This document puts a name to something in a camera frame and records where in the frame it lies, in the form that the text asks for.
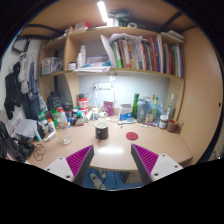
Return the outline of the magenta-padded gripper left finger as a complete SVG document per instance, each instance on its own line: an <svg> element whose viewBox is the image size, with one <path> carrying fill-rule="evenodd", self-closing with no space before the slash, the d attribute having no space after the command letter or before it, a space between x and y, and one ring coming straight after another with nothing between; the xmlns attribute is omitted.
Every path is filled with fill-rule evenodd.
<svg viewBox="0 0 224 224"><path fill-rule="evenodd" d="M94 146L87 146L68 157L59 157L46 171L81 186L94 156Z"/></svg>

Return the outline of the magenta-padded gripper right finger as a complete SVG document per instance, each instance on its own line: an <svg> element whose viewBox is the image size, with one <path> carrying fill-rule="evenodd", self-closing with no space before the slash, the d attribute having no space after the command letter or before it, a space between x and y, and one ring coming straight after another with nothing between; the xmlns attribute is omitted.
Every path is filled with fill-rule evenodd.
<svg viewBox="0 0 224 224"><path fill-rule="evenodd" d="M131 154L144 185L150 184L182 169L182 166L167 154L157 155L136 144L131 145Z"/></svg>

